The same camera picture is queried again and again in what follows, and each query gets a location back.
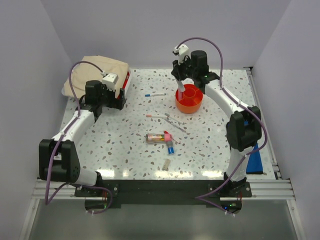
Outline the peach tip white marker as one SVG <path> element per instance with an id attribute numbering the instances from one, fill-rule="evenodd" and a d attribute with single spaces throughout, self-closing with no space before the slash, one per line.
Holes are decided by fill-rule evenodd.
<path id="1" fill-rule="evenodd" d="M 145 116 L 146 116 L 147 118 L 160 118 L 160 119 L 165 119 L 165 118 L 167 118 L 166 115 L 146 114 Z"/>

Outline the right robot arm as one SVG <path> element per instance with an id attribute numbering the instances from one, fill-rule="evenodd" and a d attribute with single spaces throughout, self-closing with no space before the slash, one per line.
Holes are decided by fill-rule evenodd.
<path id="1" fill-rule="evenodd" d="M 171 74 L 178 87 L 177 102 L 196 103 L 198 92 L 213 100 L 228 117 L 226 138 L 230 146 L 230 159 L 224 178 L 223 192 L 230 197 L 240 190 L 239 182 L 247 178 L 249 155 L 262 137 L 261 111 L 249 106 L 231 93 L 222 83 L 222 75 L 209 70 L 208 56 L 203 50 L 190 51 L 186 45 L 176 46 L 172 53 L 177 57 Z"/>

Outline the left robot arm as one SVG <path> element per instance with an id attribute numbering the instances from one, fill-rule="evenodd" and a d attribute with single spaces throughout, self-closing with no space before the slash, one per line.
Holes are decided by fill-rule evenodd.
<path id="1" fill-rule="evenodd" d="M 106 81 L 90 80 L 85 84 L 85 94 L 79 99 L 80 113 L 76 111 L 72 119 L 51 139 L 39 143 L 39 177 L 46 181 L 48 173 L 53 182 L 85 185 L 92 196 L 99 196 L 104 184 L 101 175 L 94 170 L 81 168 L 77 145 L 85 132 L 96 123 L 103 107 L 122 110 L 126 103 L 126 93 L 130 80 L 125 79 L 119 93 L 107 88 Z"/>

